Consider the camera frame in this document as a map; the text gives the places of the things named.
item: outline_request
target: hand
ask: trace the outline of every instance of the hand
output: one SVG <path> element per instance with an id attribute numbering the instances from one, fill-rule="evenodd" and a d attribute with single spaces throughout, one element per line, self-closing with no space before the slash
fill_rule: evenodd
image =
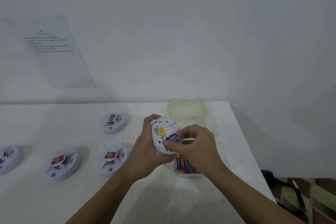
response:
<path id="1" fill-rule="evenodd" d="M 227 169 L 218 154 L 215 137 L 207 128 L 199 125 L 187 126 L 176 134 L 182 139 L 195 138 L 191 144 L 177 144 L 165 141 L 163 144 L 169 150 L 185 156 L 193 167 L 208 176 L 210 172 Z"/>
<path id="2" fill-rule="evenodd" d="M 169 163 L 177 157 L 176 154 L 159 155 L 155 152 L 151 122 L 160 117 L 160 115 L 152 114 L 143 120 L 141 135 L 136 140 L 128 158 L 121 166 L 123 171 L 134 182 L 147 177 L 156 167 Z"/>

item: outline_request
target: red label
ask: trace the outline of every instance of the red label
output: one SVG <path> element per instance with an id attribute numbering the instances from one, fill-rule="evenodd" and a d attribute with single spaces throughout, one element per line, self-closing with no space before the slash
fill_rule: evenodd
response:
<path id="1" fill-rule="evenodd" d="M 57 157 L 57 158 L 53 158 L 52 159 L 52 165 L 53 164 L 56 164 L 56 163 L 58 163 L 58 162 L 61 162 L 61 161 L 63 161 L 65 159 L 65 155 L 61 155 L 61 156 L 59 156 L 59 157 Z"/>
<path id="2" fill-rule="evenodd" d="M 115 158 L 116 155 L 117 155 L 116 152 L 110 152 L 110 151 L 109 151 L 109 152 L 105 155 L 104 158 Z"/>
<path id="3" fill-rule="evenodd" d="M 108 119 L 108 122 L 112 122 L 112 120 L 114 119 L 114 117 L 115 117 L 115 115 L 113 114 L 113 115 L 111 115 L 110 117 L 109 117 L 109 119 Z"/>

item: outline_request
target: smoke detector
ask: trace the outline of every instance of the smoke detector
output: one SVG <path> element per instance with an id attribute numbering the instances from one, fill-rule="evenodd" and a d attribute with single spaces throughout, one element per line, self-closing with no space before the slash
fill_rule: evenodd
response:
<path id="1" fill-rule="evenodd" d="M 152 124 L 152 137 L 156 153 L 158 154 L 174 154 L 175 152 L 166 149 L 163 143 L 173 141 L 182 144 L 182 140 L 176 136 L 176 133 L 181 129 L 180 126 L 168 117 L 160 117 Z"/>
<path id="2" fill-rule="evenodd" d="M 77 170 L 81 161 L 81 154 L 75 148 L 64 148 L 48 159 L 44 173 L 53 180 L 62 181 Z"/>
<path id="3" fill-rule="evenodd" d="M 23 158 L 21 146 L 9 145 L 0 149 L 0 176 L 14 169 Z"/>
<path id="4" fill-rule="evenodd" d="M 102 175 L 110 177 L 121 167 L 127 157 L 127 150 L 122 144 L 112 144 L 106 146 L 99 154 L 97 167 Z"/>
<path id="5" fill-rule="evenodd" d="M 126 115 L 121 112 L 111 112 L 103 117 L 100 125 L 106 134 L 118 133 L 126 125 Z"/>

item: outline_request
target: table surface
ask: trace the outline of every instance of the table surface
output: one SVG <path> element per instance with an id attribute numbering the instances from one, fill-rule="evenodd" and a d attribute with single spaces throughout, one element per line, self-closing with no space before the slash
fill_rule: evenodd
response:
<path id="1" fill-rule="evenodd" d="M 275 202 L 228 102 L 204 102 L 213 115 L 230 169 Z M 107 135 L 99 126 L 110 111 L 128 112 L 126 127 Z M 106 145 L 131 150 L 143 119 L 167 115 L 167 103 L 0 105 L 0 147 L 23 145 L 25 156 L 0 177 L 3 223 L 64 223 L 107 181 L 96 168 Z M 82 163 L 68 179 L 53 182 L 43 174 L 50 154 L 77 147 Z M 244 223 L 206 177 L 180 178 L 171 164 L 137 181 L 120 204 L 112 223 Z"/>

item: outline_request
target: yellow sticker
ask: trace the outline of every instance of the yellow sticker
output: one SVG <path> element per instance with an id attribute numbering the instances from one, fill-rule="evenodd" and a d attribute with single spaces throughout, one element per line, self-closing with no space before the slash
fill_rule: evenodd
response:
<path id="1" fill-rule="evenodd" d="M 155 130 L 155 134 L 157 134 L 158 136 L 166 133 L 165 127 L 155 128 L 154 130 Z"/>

